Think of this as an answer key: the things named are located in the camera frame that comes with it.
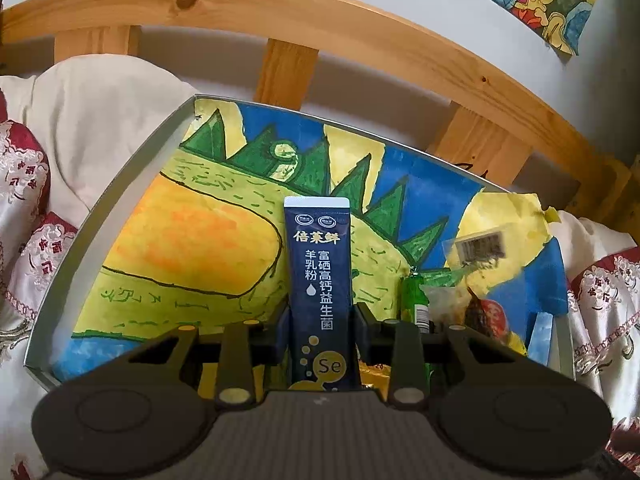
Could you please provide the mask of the metal tray with dinosaur drawing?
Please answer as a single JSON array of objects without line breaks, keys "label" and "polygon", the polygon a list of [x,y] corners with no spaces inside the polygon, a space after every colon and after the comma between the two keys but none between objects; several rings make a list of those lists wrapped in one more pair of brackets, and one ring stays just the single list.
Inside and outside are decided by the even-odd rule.
[{"label": "metal tray with dinosaur drawing", "polygon": [[350,203],[352,301],[399,313],[411,269],[501,304],[503,342],[568,311],[549,211],[432,155],[273,106],[194,96],[125,162],[66,250],[25,366],[51,389],[181,325],[265,322],[290,292],[283,203]]}]

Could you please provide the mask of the floral embroidered bedspread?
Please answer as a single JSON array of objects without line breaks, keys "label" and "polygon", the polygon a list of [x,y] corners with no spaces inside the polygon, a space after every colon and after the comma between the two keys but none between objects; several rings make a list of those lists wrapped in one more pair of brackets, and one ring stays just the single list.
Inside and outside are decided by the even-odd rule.
[{"label": "floral embroidered bedspread", "polygon": [[608,404],[606,449],[639,472],[639,245],[565,211],[550,230],[567,278],[568,319],[577,381]]}]

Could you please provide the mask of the light blue small packet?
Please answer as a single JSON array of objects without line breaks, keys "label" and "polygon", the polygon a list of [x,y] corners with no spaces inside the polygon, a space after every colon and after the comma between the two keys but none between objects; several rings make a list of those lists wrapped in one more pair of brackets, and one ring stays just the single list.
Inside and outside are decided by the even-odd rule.
[{"label": "light blue small packet", "polygon": [[554,316],[551,313],[537,313],[527,347],[529,359],[544,366],[549,363],[553,320]]}]

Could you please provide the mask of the clear wrapper red snack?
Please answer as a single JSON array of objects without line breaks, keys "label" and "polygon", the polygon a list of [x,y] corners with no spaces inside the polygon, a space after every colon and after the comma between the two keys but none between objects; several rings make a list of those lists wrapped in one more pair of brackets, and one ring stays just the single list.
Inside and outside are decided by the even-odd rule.
[{"label": "clear wrapper red snack", "polygon": [[506,311],[501,304],[477,296],[468,286],[420,286],[424,293],[434,330],[449,325],[471,327],[472,330],[505,341],[510,333]]}]

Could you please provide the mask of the navy goat milk powder sachet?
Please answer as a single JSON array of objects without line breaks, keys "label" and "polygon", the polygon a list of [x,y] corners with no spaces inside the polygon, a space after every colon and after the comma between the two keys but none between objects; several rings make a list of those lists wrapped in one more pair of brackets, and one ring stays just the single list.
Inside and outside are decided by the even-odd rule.
[{"label": "navy goat milk powder sachet", "polygon": [[349,200],[288,196],[283,208],[291,279],[292,387],[357,389]]}]

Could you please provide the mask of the cream plain pillow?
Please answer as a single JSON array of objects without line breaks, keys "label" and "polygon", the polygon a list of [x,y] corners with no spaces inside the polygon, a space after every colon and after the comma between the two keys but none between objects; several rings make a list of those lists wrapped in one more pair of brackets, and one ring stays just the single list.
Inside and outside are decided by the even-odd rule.
[{"label": "cream plain pillow", "polygon": [[47,208],[81,226],[107,185],[196,89],[129,55],[68,58],[38,76],[3,76],[9,118],[29,128],[51,175]]}]

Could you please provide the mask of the white floral embroidered pillow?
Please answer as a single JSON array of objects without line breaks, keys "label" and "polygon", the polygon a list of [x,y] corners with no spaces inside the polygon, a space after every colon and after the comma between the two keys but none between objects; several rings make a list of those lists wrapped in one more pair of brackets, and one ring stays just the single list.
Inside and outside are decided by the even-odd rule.
[{"label": "white floral embroidered pillow", "polygon": [[29,336],[76,228],[47,211],[47,155],[1,102],[1,477],[37,479],[47,466],[30,429],[42,397],[23,365]]}]

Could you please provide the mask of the wooden bed headboard rail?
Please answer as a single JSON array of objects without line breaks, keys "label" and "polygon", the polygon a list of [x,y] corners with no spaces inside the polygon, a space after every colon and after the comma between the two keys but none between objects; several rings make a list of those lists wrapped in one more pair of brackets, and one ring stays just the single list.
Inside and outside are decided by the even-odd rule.
[{"label": "wooden bed headboard rail", "polygon": [[320,53],[380,70],[452,102],[430,151],[472,162],[510,185],[534,153],[575,179],[578,217],[639,231],[639,169],[601,154],[538,96],[436,32],[355,0],[27,0],[1,14],[1,40],[54,40],[57,61],[89,53],[133,55],[144,26],[262,37],[257,102],[297,110]]}]

